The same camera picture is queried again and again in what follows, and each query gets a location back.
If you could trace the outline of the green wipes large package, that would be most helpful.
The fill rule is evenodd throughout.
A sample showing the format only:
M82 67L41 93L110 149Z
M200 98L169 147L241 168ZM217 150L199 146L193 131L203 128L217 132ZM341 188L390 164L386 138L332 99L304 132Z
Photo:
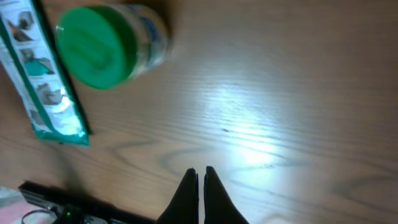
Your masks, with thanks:
M40 1L1 1L1 60L39 139L89 144L83 110Z

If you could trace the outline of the green lid jar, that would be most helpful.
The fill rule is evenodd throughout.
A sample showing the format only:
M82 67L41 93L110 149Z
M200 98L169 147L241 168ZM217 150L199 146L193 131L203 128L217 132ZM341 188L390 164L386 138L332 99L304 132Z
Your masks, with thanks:
M82 83L108 89L159 66L169 49L161 16L142 4L74 7L55 27L65 68Z

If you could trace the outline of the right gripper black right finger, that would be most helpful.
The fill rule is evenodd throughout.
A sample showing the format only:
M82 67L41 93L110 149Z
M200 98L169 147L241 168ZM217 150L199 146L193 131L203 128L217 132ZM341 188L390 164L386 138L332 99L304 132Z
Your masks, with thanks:
M205 224L248 224L234 206L218 174L212 166L206 167L203 186Z

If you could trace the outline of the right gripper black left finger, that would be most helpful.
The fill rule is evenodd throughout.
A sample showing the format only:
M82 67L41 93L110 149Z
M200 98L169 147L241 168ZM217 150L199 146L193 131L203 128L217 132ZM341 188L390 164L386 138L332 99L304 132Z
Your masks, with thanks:
M198 224L198 174L189 168L156 224Z

